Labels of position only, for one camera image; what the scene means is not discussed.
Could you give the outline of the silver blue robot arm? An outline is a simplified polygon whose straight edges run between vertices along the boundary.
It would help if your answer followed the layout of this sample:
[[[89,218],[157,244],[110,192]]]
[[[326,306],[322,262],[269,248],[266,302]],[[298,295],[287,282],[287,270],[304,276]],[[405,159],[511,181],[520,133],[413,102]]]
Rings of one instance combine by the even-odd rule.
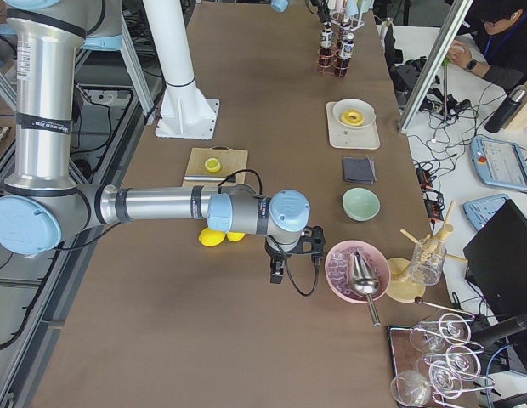
[[[205,219],[212,230],[265,238],[270,279],[289,274],[288,258],[323,256],[322,229],[295,190],[272,197],[245,184],[120,189],[78,184],[69,174],[75,57],[79,49],[122,46],[118,1],[11,1],[17,34],[15,169],[0,198],[0,244],[18,254],[56,248],[98,225],[140,219]]]

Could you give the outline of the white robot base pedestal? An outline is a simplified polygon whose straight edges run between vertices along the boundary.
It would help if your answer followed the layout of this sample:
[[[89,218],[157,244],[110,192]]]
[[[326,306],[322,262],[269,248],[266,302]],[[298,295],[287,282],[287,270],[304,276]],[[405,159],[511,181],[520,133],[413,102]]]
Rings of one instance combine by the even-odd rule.
[[[196,85],[180,2],[144,0],[144,9],[166,84],[156,136],[211,139],[219,101]]]

